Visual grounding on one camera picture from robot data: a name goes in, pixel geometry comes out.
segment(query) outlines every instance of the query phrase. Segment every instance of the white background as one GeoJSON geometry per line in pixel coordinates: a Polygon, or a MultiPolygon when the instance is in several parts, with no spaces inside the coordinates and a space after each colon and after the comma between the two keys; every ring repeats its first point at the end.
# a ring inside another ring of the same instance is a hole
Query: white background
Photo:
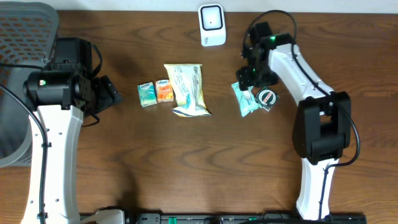
{"type": "Polygon", "coordinates": [[[227,12],[259,12],[282,9],[289,12],[398,13],[398,0],[36,0],[55,9],[196,11],[200,5],[220,3],[227,12]]]}

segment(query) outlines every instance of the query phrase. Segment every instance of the blue wrapper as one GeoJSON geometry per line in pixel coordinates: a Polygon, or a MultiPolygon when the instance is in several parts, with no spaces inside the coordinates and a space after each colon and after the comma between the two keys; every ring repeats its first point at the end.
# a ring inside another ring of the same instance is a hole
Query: blue wrapper
{"type": "Polygon", "coordinates": [[[155,87],[152,82],[139,85],[138,95],[142,107],[157,104],[155,87]]]}
{"type": "Polygon", "coordinates": [[[232,84],[232,89],[234,90],[236,98],[238,99],[239,108],[241,109],[242,117],[248,115],[248,113],[257,110],[258,108],[261,108],[261,105],[256,102],[253,93],[251,93],[253,86],[249,87],[250,99],[248,100],[245,99],[243,91],[239,89],[238,82],[232,84]]]}

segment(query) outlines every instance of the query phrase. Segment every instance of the snack package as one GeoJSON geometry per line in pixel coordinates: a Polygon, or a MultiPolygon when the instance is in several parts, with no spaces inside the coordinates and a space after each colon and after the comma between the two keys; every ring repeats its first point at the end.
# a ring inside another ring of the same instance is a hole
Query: snack package
{"type": "Polygon", "coordinates": [[[235,92],[236,98],[238,99],[239,108],[241,109],[242,117],[248,115],[248,113],[252,113],[258,108],[261,108],[261,105],[256,102],[256,100],[254,99],[254,95],[251,92],[253,86],[250,86],[249,90],[246,91],[246,93],[250,94],[248,100],[245,98],[244,92],[239,89],[239,82],[236,82],[231,86],[235,92]]]}
{"type": "Polygon", "coordinates": [[[157,102],[168,102],[174,100],[173,87],[169,80],[155,82],[157,102]]]}
{"type": "Polygon", "coordinates": [[[164,65],[175,92],[178,107],[172,111],[181,117],[211,116],[201,90],[200,64],[164,65]]]}
{"type": "Polygon", "coordinates": [[[138,95],[142,107],[157,104],[155,88],[152,82],[138,85],[138,95]]]}
{"type": "Polygon", "coordinates": [[[278,94],[268,87],[262,88],[256,96],[256,102],[266,111],[270,111],[278,99],[278,94]]]}

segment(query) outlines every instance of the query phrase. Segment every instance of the gray bin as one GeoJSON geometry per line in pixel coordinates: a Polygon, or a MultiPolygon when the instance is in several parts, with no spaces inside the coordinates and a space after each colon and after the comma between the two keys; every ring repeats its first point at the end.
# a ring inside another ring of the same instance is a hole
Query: gray bin
{"type": "MultiPolygon", "coordinates": [[[[44,66],[58,26],[58,14],[47,4],[0,2],[0,63],[44,66]]],[[[0,67],[0,83],[26,100],[23,83],[35,70],[0,67]]],[[[29,115],[0,90],[0,167],[29,166],[31,145],[29,115]]]]}

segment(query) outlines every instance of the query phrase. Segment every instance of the wooden table surface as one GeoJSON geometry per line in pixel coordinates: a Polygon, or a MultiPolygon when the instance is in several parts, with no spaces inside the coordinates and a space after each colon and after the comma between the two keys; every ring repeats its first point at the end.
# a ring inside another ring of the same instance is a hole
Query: wooden table surface
{"type": "MultiPolygon", "coordinates": [[[[283,84],[280,101],[242,118],[231,89],[241,41],[258,14],[226,13],[227,41],[200,44],[195,12],[61,11],[60,33],[96,44],[124,101],[83,128],[78,145],[80,212],[108,205],[165,213],[252,213],[293,209],[301,161],[292,145],[296,105],[283,84]],[[137,85],[167,78],[165,63],[201,63],[203,93],[213,116],[180,118],[176,103],[142,108],[137,85]]],[[[332,212],[364,212],[368,223],[398,222],[398,16],[294,14],[303,56],[327,84],[347,91],[362,152],[337,169],[332,212]]],[[[283,15],[274,32],[290,32],[283,15]]],[[[354,139],[342,161],[354,153],[354,139]]],[[[19,223],[29,167],[0,169],[0,223],[19,223]]]]}

